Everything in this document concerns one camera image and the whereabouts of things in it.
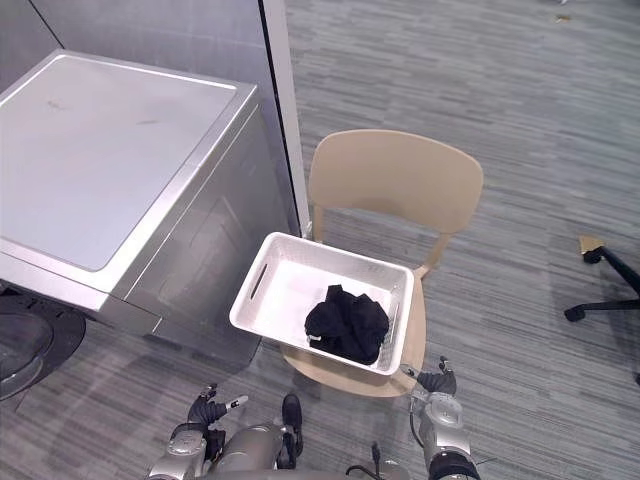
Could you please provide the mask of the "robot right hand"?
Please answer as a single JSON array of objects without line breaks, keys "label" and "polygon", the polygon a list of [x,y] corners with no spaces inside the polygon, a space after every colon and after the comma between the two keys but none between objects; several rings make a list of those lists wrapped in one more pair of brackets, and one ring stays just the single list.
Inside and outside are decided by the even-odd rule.
[{"label": "robot right hand", "polygon": [[443,355],[439,358],[439,372],[419,371],[409,364],[401,364],[400,370],[429,393],[442,393],[454,396],[457,392],[457,380],[450,366],[449,359]]}]

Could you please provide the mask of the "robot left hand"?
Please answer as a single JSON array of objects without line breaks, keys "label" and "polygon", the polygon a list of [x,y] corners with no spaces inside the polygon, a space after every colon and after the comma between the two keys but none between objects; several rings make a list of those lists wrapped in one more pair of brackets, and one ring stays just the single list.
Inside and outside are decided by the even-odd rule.
[{"label": "robot left hand", "polygon": [[210,383],[196,397],[187,414],[187,422],[208,428],[229,411],[237,409],[248,402],[247,395],[240,395],[226,402],[215,402],[217,383]]}]

